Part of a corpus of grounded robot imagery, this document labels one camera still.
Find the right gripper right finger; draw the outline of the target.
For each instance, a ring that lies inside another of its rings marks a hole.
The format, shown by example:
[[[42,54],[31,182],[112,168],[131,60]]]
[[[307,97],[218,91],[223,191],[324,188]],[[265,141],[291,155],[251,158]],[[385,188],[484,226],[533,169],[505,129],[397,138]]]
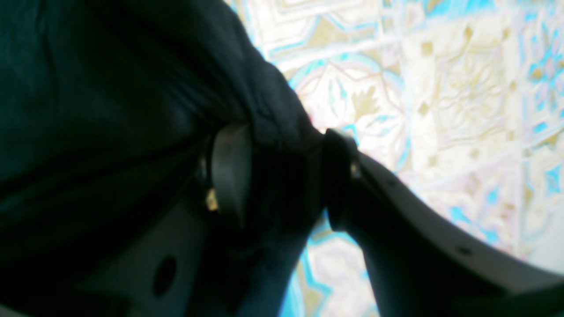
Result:
[[[323,138],[333,231],[364,254],[382,317],[560,317],[563,276],[529,265],[438,215],[336,129]]]

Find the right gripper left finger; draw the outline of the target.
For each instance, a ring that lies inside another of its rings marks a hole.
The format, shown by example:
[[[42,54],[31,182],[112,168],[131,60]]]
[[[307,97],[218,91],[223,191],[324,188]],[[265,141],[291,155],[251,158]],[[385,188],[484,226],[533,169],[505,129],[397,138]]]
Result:
[[[248,124],[196,146],[130,214],[18,260],[1,257],[3,317],[183,317],[210,227],[243,229],[252,183]]]

